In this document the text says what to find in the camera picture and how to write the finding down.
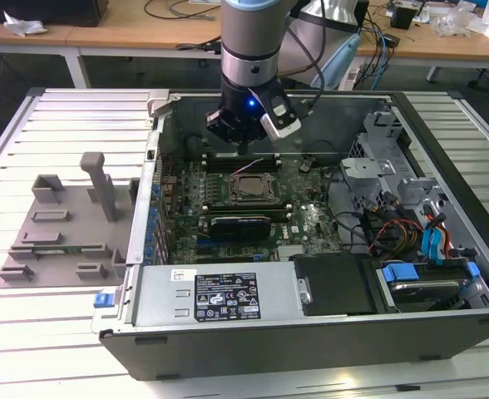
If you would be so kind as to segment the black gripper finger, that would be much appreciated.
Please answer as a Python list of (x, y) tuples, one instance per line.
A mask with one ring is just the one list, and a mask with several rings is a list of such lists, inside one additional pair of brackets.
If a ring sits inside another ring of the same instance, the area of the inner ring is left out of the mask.
[(249, 147), (258, 140), (263, 140), (267, 136), (264, 127), (260, 122), (250, 123), (244, 133), (244, 154), (247, 155)]
[(206, 129), (237, 148), (237, 153), (245, 153), (245, 131), (240, 120), (226, 109), (208, 112), (205, 115)]

